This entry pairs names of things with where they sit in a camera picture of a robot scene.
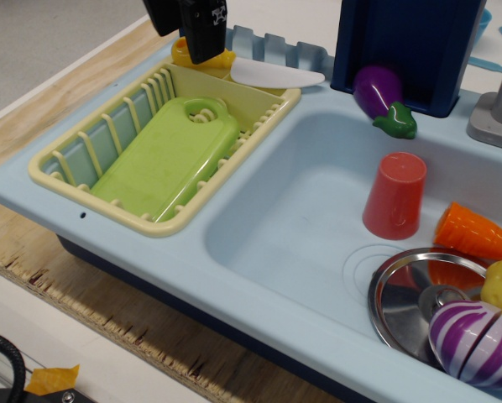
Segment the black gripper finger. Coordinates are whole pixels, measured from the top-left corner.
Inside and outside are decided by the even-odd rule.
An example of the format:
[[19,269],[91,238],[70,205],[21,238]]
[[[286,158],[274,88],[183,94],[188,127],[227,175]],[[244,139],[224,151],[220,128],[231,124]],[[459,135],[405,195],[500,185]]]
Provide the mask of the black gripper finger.
[[220,55],[225,49],[227,3],[179,1],[179,6],[191,61],[198,65]]
[[182,22],[177,0],[143,0],[143,3],[159,36],[180,30]]

